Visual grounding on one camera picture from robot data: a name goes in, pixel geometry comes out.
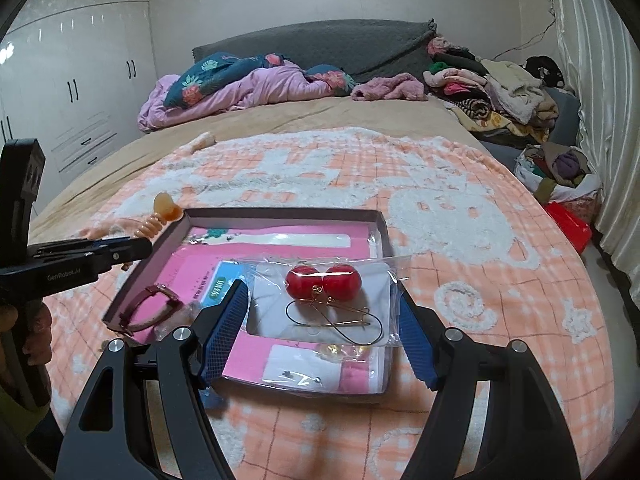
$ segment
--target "blue gripper pad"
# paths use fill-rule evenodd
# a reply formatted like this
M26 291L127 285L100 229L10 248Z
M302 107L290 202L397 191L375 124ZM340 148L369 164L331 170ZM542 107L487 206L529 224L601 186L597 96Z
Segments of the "blue gripper pad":
M428 388L436 387L438 375L433 365L433 348L404 296L400 296L398 325L400 341L416 378L424 381Z
M204 368L200 373L200 378L206 384L211 384L213 379L222 375L231 347L238 336L242 320L249 308L249 289L246 283L242 282L231 298L225 296L220 306L210 306L209 308L224 308L225 310L220 315L220 319L204 347L202 359Z

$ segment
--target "red bag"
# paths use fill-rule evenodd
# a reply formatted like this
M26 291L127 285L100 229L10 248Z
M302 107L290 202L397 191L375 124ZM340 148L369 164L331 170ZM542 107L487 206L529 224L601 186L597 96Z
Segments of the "red bag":
M589 240L591 240L591 228L589 225L569 213L558 202L549 202L543 208L556 221L556 224L558 224L558 227L578 254L581 254Z

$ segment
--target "headboard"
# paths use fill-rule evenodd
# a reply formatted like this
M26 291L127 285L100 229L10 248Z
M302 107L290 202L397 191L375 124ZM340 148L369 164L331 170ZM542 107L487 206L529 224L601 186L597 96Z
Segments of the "headboard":
M422 79L431 64L426 44L436 35L427 23L391 20L328 20L267 28L193 49L198 62L214 52L249 57L282 53L306 70L318 64L343 69L357 82L408 72Z

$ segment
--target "curtain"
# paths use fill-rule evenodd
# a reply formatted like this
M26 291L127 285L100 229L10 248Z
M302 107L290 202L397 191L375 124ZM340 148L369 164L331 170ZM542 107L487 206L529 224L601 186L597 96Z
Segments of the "curtain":
M602 248L640 306L640 51L609 0L554 0L565 81L582 103L580 148L603 182Z

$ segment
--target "hand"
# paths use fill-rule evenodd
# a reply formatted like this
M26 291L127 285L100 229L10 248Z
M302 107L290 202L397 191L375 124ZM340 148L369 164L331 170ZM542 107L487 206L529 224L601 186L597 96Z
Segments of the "hand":
M18 311L13 306L0 306L0 332L8 332L18 319ZM29 356L28 364L44 365L51 361L51 313L42 304L33 319L33 329L27 337L22 352ZM6 366L4 351L0 345L0 384L14 387L14 379Z

